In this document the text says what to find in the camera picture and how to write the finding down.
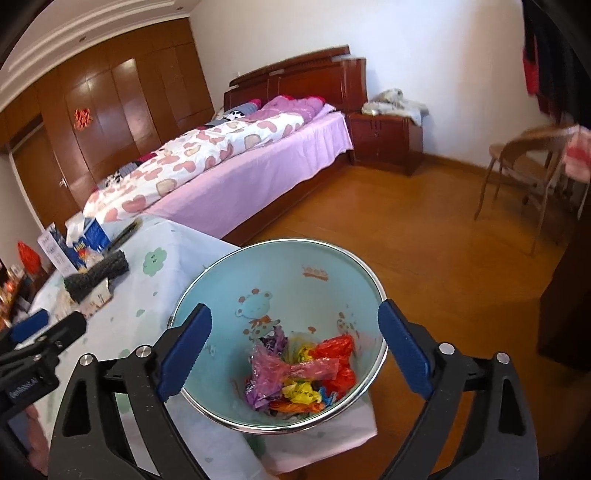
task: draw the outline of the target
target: yellow plastic bag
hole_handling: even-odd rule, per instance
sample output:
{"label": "yellow plastic bag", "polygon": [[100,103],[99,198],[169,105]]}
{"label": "yellow plastic bag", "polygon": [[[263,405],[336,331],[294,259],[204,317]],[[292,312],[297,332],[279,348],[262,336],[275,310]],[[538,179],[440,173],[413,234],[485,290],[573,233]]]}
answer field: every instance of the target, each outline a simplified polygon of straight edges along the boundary
{"label": "yellow plastic bag", "polygon": [[320,403],[322,401],[322,395],[312,389],[310,382],[297,382],[287,385],[281,389],[281,392],[292,403],[310,405],[311,403]]}

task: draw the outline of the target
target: plastic bag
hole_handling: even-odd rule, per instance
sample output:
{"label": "plastic bag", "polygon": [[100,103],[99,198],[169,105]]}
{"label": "plastic bag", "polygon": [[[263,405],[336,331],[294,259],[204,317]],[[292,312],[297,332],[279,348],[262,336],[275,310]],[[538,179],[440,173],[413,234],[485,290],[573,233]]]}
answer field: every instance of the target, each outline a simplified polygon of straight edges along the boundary
{"label": "plastic bag", "polygon": [[292,333],[287,343],[287,351],[284,352],[285,361],[293,365],[312,360],[309,352],[316,347],[317,343],[309,333]]}
{"label": "plastic bag", "polygon": [[338,337],[330,338],[318,344],[310,351],[313,358],[339,358],[346,361],[349,366],[349,357],[353,353],[355,343],[353,337],[348,333]]}
{"label": "plastic bag", "polygon": [[302,380],[334,380],[339,373],[338,358],[319,358],[291,366],[290,378]]}
{"label": "plastic bag", "polygon": [[251,364],[252,381],[258,399],[277,393],[291,371],[291,365],[269,353],[261,342],[257,342],[253,348]]}
{"label": "plastic bag", "polygon": [[343,398],[357,383],[355,372],[351,370],[349,364],[349,357],[353,353],[354,346],[353,337],[345,334],[325,340],[310,351],[310,355],[314,358],[339,359],[340,367],[336,378],[322,382],[322,386],[329,395],[336,392],[338,400]]}
{"label": "plastic bag", "polygon": [[275,325],[273,327],[273,335],[269,333],[260,340],[267,351],[276,356],[281,356],[287,345],[287,337],[281,325]]}
{"label": "plastic bag", "polygon": [[351,370],[351,367],[343,367],[341,365],[339,373],[334,380],[324,380],[322,386],[326,391],[337,394],[337,400],[343,398],[351,388],[357,383],[355,372]]}
{"label": "plastic bag", "polygon": [[320,387],[318,393],[322,397],[322,403],[326,405],[326,408],[330,407],[337,400],[337,392],[332,392],[330,395],[326,391],[326,387]]}
{"label": "plastic bag", "polygon": [[314,391],[310,382],[293,382],[291,385],[283,387],[281,392],[292,403],[310,405],[322,401],[322,395]]}
{"label": "plastic bag", "polygon": [[322,402],[304,405],[303,403],[275,400],[269,404],[269,408],[281,413],[320,413],[326,406]]}
{"label": "plastic bag", "polygon": [[269,406],[269,403],[274,400],[280,400],[283,398],[283,394],[281,390],[273,395],[269,395],[268,397],[262,398],[258,395],[258,392],[255,388],[254,381],[252,377],[250,377],[246,381],[246,388],[245,388],[245,396],[246,402],[255,410],[266,410]]}

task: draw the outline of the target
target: white tablecloth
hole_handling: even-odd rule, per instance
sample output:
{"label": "white tablecloth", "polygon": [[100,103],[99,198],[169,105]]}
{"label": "white tablecloth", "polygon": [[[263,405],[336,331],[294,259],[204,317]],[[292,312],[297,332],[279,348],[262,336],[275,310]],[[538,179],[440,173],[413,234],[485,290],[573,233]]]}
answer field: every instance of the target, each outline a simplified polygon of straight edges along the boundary
{"label": "white tablecloth", "polygon": [[[37,403],[48,439],[77,360],[89,352],[98,360],[122,358],[139,345],[153,345],[188,285],[206,267],[236,249],[183,225],[144,217],[141,229],[121,249],[130,272],[115,282],[113,299],[88,321],[86,334],[60,355],[56,368],[60,386]],[[61,284],[61,277],[53,275],[35,298],[31,311],[45,308],[51,312]],[[126,396],[118,396],[118,406],[138,466],[156,473]],[[263,465],[275,473],[291,471],[357,447],[377,433],[373,408],[366,397],[342,415],[306,432],[249,438],[259,460],[242,434],[205,418],[182,396],[170,398],[166,406],[212,480],[268,480],[272,477]]]}

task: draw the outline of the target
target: orange plastic bag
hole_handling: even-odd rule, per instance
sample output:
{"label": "orange plastic bag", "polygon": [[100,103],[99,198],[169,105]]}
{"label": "orange plastic bag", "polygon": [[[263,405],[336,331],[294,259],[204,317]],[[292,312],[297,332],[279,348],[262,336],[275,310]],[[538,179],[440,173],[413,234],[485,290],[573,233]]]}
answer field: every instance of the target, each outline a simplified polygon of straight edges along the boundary
{"label": "orange plastic bag", "polygon": [[292,403],[285,400],[275,400],[269,404],[270,410],[281,413],[319,413],[326,408],[322,402],[304,405],[303,403]]}

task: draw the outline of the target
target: nightstand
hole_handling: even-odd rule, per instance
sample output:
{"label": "nightstand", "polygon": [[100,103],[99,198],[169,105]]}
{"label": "nightstand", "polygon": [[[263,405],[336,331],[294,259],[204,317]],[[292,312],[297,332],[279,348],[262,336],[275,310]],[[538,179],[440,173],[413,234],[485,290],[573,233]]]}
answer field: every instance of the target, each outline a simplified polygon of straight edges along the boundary
{"label": "nightstand", "polygon": [[407,117],[348,115],[355,163],[412,175],[423,160],[423,129]]}

